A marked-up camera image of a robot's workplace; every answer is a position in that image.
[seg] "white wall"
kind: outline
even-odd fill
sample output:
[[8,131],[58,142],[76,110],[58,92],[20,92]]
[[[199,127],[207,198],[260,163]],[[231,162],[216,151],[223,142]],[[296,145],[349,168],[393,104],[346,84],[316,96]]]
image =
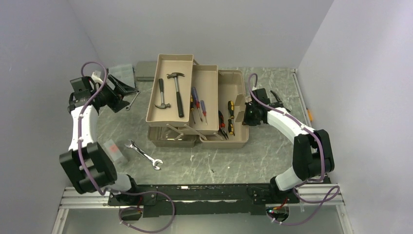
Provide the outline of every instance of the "white wall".
[[413,233],[413,1],[335,0],[299,66],[356,234]]
[[69,184],[69,80],[97,55],[67,1],[0,5],[0,233],[46,234]]
[[69,0],[106,65],[195,54],[201,64],[298,67],[333,0]]

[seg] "pliers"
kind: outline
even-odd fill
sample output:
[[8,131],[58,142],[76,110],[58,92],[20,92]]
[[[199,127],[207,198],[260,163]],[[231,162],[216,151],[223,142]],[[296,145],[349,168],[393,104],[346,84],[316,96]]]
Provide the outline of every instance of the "pliers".
[[219,121],[220,121],[220,126],[219,126],[220,131],[221,131],[222,135],[224,135],[224,138],[226,140],[228,140],[229,137],[228,137],[228,135],[226,134],[226,131],[225,131],[224,116],[222,115],[221,111],[218,111],[218,117],[219,117]]

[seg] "black hammer handle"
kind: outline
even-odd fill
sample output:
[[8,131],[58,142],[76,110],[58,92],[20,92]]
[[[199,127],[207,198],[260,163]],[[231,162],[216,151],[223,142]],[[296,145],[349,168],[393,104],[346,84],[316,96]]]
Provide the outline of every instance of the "black hammer handle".
[[162,79],[162,78],[159,78],[159,90],[161,91],[161,92],[163,92],[164,91],[164,79]]
[[176,103],[178,105],[178,116],[182,118],[184,117],[184,108],[182,106],[181,94],[179,92],[176,92]]

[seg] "toolbox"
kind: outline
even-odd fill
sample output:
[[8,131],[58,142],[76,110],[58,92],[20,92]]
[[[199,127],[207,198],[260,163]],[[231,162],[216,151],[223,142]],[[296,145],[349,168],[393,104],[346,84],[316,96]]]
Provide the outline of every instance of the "toolbox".
[[[167,74],[182,73],[178,86],[182,98],[184,116],[178,116],[175,81]],[[163,79],[165,104],[169,108],[159,109],[161,104],[159,79]],[[197,107],[190,110],[191,88],[197,90],[199,100],[205,103],[206,117]],[[228,101],[234,102],[234,133],[226,140],[220,131],[218,110],[224,116],[227,131]],[[148,139],[157,147],[193,147],[200,139],[207,148],[241,148],[248,141],[249,130],[242,125],[245,112],[245,85],[243,74],[238,70],[218,70],[217,65],[199,65],[193,55],[159,55],[155,78],[149,101],[146,122]]]

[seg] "wrench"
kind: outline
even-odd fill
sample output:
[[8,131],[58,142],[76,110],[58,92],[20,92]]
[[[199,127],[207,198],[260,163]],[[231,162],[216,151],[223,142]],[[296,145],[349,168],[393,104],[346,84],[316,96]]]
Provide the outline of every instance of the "wrench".
[[131,109],[132,103],[135,101],[135,99],[138,97],[138,95],[139,95],[140,93],[141,93],[141,92],[140,92],[139,90],[136,90],[136,95],[135,95],[135,97],[132,99],[132,101],[129,103],[129,105],[126,106],[126,110],[127,110],[127,111]]
[[164,163],[160,159],[153,159],[151,156],[147,155],[145,151],[141,150],[133,140],[129,139],[128,142],[125,143],[125,146],[131,149],[136,150],[140,155],[142,155],[144,158],[146,158],[149,162],[152,163],[152,167],[155,170],[160,170],[161,168],[157,166],[158,163]]

